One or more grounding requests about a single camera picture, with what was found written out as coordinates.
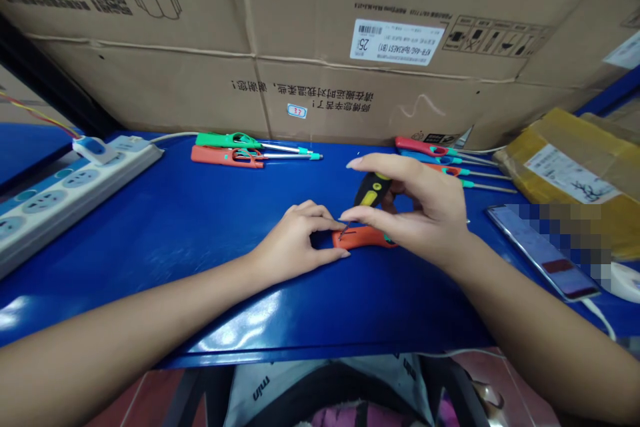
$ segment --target left hand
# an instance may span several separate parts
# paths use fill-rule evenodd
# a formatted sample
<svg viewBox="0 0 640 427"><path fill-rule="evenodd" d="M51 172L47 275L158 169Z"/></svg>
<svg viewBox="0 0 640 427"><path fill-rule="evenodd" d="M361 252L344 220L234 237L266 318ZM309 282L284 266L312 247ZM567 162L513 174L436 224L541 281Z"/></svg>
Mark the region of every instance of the left hand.
<svg viewBox="0 0 640 427"><path fill-rule="evenodd" d="M316 250L309 236L322 230L342 230L324 205L307 200L292 205L269 235L248 254L256 268L273 284L310 272L321 265L349 257L345 249Z"/></svg>

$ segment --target white sticker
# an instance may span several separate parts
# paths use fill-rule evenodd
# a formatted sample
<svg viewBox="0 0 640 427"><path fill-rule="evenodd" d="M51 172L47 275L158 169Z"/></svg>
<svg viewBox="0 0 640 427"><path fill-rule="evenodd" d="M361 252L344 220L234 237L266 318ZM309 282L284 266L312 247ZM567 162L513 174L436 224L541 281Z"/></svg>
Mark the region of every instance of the white sticker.
<svg viewBox="0 0 640 427"><path fill-rule="evenodd" d="M358 19L350 57L427 66L444 32L444 28Z"/></svg>
<svg viewBox="0 0 640 427"><path fill-rule="evenodd" d="M640 65L640 31L608 54L603 61L629 70Z"/></svg>
<svg viewBox="0 0 640 427"><path fill-rule="evenodd" d="M581 203L605 203L620 191L553 145L546 145L525 163L533 173Z"/></svg>
<svg viewBox="0 0 640 427"><path fill-rule="evenodd" d="M307 109L293 105L292 103L287 104L287 113L293 117L307 118Z"/></svg>

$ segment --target forearm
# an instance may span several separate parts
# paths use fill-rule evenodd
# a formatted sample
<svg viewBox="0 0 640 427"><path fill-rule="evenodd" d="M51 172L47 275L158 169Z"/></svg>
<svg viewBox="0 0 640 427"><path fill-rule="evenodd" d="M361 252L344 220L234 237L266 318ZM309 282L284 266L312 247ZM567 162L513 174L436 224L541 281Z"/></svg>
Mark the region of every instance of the forearm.
<svg viewBox="0 0 640 427"><path fill-rule="evenodd" d="M269 280L240 258L3 348L0 424L66 426L88 420L180 343L268 286Z"/></svg>
<svg viewBox="0 0 640 427"><path fill-rule="evenodd" d="M518 373L554 407L640 423L640 364L472 236L449 271Z"/></svg>

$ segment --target red and yellow wire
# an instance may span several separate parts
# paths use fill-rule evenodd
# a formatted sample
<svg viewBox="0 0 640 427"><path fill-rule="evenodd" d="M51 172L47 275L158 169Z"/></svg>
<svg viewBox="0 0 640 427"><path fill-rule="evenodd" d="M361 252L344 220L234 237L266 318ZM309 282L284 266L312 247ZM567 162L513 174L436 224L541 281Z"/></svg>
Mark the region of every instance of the red and yellow wire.
<svg viewBox="0 0 640 427"><path fill-rule="evenodd" d="M20 107L21 109L26 110L27 112L29 112L29 115L31 115L34 118L37 118L38 120L42 120L45 121L47 123L52 123L53 125L55 125L56 127L61 128L62 130L65 131L65 133L67 135L69 135L72 138L80 138L80 135L78 135L77 133L75 133L71 127L67 127L64 123L60 123L57 120L54 120L50 117L47 117L44 113L42 113L39 110L36 110L35 108L31 108L31 107L27 107L24 103L22 103L19 100L16 100L15 98L9 97L6 93L0 91L0 96L4 97L5 99L7 99L9 101L9 103L15 105L16 107Z"/></svg>

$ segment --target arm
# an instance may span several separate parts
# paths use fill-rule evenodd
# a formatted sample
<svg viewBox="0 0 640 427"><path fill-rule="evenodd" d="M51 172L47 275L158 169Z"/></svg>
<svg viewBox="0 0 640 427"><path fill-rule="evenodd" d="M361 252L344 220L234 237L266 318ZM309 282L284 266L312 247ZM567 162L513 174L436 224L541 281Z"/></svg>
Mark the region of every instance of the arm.
<svg viewBox="0 0 640 427"><path fill-rule="evenodd" d="M383 210L341 216L383 230L439 266L465 292L499 347L547 401L576 416L640 424L640 363L605 334L502 260L466 225L460 181L397 155L372 154L347 167L396 180ZM415 211L398 214L406 193Z"/></svg>
<svg viewBox="0 0 640 427"><path fill-rule="evenodd" d="M0 350L0 424L80 425L231 306L348 256L315 250L309 234L338 230L326 208L291 207L244 257L118 300Z"/></svg>

